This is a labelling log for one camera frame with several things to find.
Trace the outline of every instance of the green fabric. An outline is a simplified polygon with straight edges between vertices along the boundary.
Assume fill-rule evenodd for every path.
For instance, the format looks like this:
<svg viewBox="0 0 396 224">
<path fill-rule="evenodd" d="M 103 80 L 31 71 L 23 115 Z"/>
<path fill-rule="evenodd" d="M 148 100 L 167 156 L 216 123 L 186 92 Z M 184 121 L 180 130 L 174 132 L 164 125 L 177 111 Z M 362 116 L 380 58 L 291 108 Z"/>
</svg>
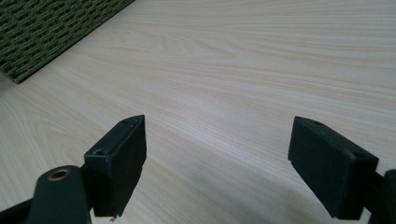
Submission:
<svg viewBox="0 0 396 224">
<path fill-rule="evenodd" d="M 134 0 L 0 0 L 0 73 L 21 83 Z"/>
</svg>

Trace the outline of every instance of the screw hole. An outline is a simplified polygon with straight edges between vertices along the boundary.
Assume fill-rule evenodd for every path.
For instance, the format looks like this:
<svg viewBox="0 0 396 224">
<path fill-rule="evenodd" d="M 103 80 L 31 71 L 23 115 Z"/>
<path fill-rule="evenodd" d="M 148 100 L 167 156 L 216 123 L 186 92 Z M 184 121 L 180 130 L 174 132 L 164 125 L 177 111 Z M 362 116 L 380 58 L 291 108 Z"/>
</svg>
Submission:
<svg viewBox="0 0 396 224">
<path fill-rule="evenodd" d="M 70 175 L 70 170 L 57 170 L 48 176 L 49 181 L 59 181 L 67 178 Z"/>
<path fill-rule="evenodd" d="M 97 150 L 95 150 L 93 153 L 94 153 L 95 155 L 102 156 L 102 155 L 103 155 L 103 150 L 102 150 L 102 149 L 97 149 Z"/>
</svg>

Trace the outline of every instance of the table surface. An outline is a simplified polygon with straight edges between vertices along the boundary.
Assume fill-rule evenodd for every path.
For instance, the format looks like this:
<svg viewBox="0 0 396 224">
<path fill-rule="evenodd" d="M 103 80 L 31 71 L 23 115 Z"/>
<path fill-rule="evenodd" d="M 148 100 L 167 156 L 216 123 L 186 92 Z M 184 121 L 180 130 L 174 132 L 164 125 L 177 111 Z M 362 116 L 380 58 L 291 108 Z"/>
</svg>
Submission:
<svg viewBox="0 0 396 224">
<path fill-rule="evenodd" d="M 395 168 L 395 12 L 394 0 L 136 1 L 21 85 L 0 77 L 0 209 L 144 114 L 148 159 L 114 223 L 352 223 L 290 165 L 291 127 L 321 121 L 381 175 Z"/>
</svg>

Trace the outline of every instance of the wooden table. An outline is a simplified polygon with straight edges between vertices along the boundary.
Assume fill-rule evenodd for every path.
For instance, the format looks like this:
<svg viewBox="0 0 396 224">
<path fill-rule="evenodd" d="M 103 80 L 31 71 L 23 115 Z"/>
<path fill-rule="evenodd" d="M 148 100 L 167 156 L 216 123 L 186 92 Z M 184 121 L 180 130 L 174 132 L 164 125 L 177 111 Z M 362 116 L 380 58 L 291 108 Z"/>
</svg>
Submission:
<svg viewBox="0 0 396 224">
<path fill-rule="evenodd" d="M 396 167 L 396 2 L 132 3 L 21 85 L 0 77 L 0 209 L 140 114 L 148 159 L 114 223 L 367 223 L 331 219 L 287 154 L 301 116 Z"/>
</svg>

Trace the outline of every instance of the fabric surface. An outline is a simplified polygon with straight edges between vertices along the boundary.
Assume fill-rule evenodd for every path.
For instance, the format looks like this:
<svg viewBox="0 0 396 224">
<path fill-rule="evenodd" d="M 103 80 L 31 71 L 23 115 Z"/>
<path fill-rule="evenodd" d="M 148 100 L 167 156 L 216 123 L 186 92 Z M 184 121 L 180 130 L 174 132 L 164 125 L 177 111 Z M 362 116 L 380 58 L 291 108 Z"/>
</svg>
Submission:
<svg viewBox="0 0 396 224">
<path fill-rule="evenodd" d="M 134 0 L 0 0 L 0 72 L 21 83 Z"/>
</svg>

